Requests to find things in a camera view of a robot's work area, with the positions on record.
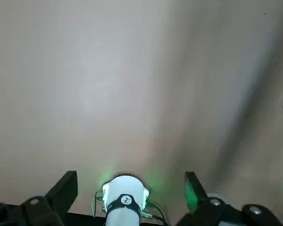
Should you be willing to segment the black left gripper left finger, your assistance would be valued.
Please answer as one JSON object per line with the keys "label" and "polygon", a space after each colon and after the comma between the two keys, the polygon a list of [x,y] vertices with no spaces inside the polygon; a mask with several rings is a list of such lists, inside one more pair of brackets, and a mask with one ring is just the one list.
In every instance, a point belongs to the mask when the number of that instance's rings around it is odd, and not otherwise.
{"label": "black left gripper left finger", "polygon": [[44,196],[31,197],[12,208],[0,203],[0,226],[63,226],[77,195],[77,172],[69,170]]}

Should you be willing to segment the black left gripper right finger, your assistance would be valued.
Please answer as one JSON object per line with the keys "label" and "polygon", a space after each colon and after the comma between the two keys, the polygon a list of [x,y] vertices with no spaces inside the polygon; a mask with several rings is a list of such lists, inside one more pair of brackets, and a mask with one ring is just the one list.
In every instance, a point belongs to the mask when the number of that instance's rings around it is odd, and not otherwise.
{"label": "black left gripper right finger", "polygon": [[194,172],[185,173],[185,200],[189,212],[178,226],[281,226],[273,212],[259,204],[245,204],[238,210],[224,199],[209,196]]}

